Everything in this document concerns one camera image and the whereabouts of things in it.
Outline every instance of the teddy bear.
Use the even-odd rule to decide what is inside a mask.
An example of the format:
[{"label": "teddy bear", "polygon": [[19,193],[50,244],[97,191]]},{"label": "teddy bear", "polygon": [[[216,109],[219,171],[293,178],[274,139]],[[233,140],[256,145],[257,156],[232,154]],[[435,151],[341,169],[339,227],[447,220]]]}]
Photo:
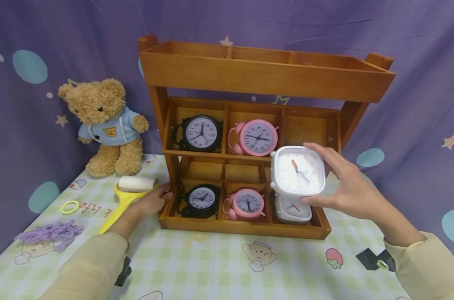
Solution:
[{"label": "teddy bear", "polygon": [[57,93],[69,110],[80,119],[78,140],[100,143],[99,150],[85,167],[93,177],[107,177],[114,172],[135,175],[142,167],[141,133],[149,129],[144,116],[125,104],[124,86],[116,79],[102,82],[68,83]]}]

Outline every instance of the beige sleeve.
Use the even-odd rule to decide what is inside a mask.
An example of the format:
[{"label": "beige sleeve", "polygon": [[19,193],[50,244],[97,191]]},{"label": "beige sleeve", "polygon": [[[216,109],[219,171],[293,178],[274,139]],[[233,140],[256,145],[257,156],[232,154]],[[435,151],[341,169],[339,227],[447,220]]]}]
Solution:
[{"label": "beige sleeve", "polygon": [[60,268],[40,300],[104,300],[122,272],[127,242],[115,233],[91,237]]},{"label": "beige sleeve", "polygon": [[454,255],[431,233],[408,247],[385,247],[394,258],[396,275],[412,300],[454,300]]}]

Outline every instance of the white roller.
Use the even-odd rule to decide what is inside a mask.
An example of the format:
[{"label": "white roller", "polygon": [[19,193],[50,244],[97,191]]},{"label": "white roller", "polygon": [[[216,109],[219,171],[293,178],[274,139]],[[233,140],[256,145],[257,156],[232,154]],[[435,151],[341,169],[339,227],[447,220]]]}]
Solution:
[{"label": "white roller", "polygon": [[132,193],[144,192],[153,189],[158,183],[158,178],[122,176],[119,180],[119,190]]}]

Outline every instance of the wooden tray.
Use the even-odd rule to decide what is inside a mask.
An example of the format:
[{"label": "wooden tray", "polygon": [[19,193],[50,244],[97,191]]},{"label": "wooden tray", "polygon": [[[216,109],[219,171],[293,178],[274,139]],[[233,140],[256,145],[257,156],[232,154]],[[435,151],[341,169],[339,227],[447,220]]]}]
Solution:
[{"label": "wooden tray", "polygon": [[[198,114],[213,117],[224,124],[221,149],[217,152],[192,152],[179,150],[173,142],[173,128],[183,119]],[[236,122],[264,119],[279,126],[277,148],[284,145],[302,145],[316,142],[340,150],[340,113],[312,107],[285,107],[271,104],[216,101],[185,97],[168,99],[167,122],[164,129],[163,152],[174,183],[174,199],[167,203],[159,220],[162,228],[176,230],[211,231],[217,233],[257,234],[309,239],[325,239],[330,225],[321,208],[312,208],[312,220],[307,225],[286,225],[274,212],[274,192],[270,189],[270,157],[235,155],[227,146],[227,133]],[[202,183],[221,188],[220,208],[209,219],[182,218],[184,193]],[[230,221],[222,214],[227,195],[241,188],[252,188],[264,195],[265,217],[260,222]]]},{"label": "wooden tray", "polygon": [[360,102],[379,102],[395,76],[350,56],[179,41],[146,48],[140,58],[151,86]]}]

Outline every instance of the tablecloth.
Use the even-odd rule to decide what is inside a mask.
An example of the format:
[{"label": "tablecloth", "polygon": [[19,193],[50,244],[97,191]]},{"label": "tablecloth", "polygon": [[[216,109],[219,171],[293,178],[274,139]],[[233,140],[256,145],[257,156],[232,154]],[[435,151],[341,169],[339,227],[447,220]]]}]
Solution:
[{"label": "tablecloth", "polygon": [[[168,180],[163,155],[144,155],[141,175]],[[0,256],[0,300],[35,299],[56,278],[59,268],[89,237],[97,234],[116,207],[119,177],[93,179],[82,172],[28,227],[75,220],[85,228],[64,252],[39,249],[22,256],[13,242]],[[338,180],[327,179],[324,195]],[[60,214],[60,206],[77,200],[81,208]],[[110,299],[408,299],[393,272],[368,271],[356,255],[366,248],[384,250],[382,233],[370,221],[326,209],[332,227],[325,240],[303,240],[221,233],[161,230],[156,218],[145,220],[130,239],[132,274]],[[269,258],[253,262],[249,252],[264,249]]]}]

